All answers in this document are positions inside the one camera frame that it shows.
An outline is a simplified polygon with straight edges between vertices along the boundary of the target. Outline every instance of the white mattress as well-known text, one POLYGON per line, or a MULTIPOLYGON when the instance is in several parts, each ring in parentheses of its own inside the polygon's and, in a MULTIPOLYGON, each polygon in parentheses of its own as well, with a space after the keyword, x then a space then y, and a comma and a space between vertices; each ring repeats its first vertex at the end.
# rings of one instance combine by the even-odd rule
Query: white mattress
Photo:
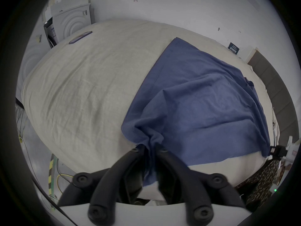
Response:
MULTIPOLYGON (((273 144, 271 101, 249 65, 212 39, 140 20, 113 20, 85 27, 51 49, 29 74, 22 101, 43 143, 77 173, 111 167, 135 147, 122 135, 121 124, 145 76, 175 37, 239 68, 253 81, 273 144), (93 33, 68 44, 86 31, 93 33)), ((222 173, 237 185, 264 162, 257 152, 190 168, 222 173)))

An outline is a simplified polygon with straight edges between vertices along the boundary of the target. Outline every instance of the black sign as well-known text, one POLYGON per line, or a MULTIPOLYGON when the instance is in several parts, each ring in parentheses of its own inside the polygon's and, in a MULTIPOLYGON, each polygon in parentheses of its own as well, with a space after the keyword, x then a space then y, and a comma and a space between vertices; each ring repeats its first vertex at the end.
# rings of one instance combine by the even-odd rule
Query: black sign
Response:
POLYGON ((236 55, 237 55, 237 53, 239 51, 239 48, 236 47, 233 43, 229 44, 228 49, 231 50, 231 52, 234 53, 234 54, 236 54, 236 55))

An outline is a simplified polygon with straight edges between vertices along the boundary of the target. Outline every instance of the leopard print fabric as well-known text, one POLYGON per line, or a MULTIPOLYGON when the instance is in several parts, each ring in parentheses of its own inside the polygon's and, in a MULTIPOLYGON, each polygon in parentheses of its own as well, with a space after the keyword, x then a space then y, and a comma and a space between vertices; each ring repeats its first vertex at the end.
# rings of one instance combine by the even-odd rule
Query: leopard print fabric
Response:
POLYGON ((251 211, 260 207, 271 195, 269 191, 275 181, 279 160, 269 160, 255 174, 240 183, 235 189, 239 194, 245 194, 243 201, 251 211))

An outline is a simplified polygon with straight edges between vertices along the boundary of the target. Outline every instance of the blue cloth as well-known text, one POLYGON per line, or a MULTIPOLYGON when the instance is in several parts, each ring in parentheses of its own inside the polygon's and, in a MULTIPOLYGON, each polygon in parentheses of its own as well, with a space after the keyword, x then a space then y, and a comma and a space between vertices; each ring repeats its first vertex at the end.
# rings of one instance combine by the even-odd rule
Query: blue cloth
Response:
POLYGON ((270 140, 254 84, 241 71, 180 38, 161 54, 122 124, 124 136, 149 149, 144 185, 156 181, 154 146, 189 165, 261 151, 270 140))

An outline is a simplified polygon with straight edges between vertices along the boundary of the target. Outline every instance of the small purple object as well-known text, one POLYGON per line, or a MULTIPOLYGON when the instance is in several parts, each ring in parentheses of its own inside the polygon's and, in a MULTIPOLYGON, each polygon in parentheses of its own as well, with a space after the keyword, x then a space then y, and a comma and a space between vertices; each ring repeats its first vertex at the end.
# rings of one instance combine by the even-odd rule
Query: small purple object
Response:
POLYGON ((69 42, 69 44, 73 44, 73 43, 79 41, 80 39, 82 39, 83 37, 85 37, 85 36, 87 36, 87 35, 89 35, 89 34, 91 34, 91 33, 92 33, 92 31, 84 32, 83 34, 81 34, 81 35, 75 37, 74 39, 72 39, 72 40, 69 42))

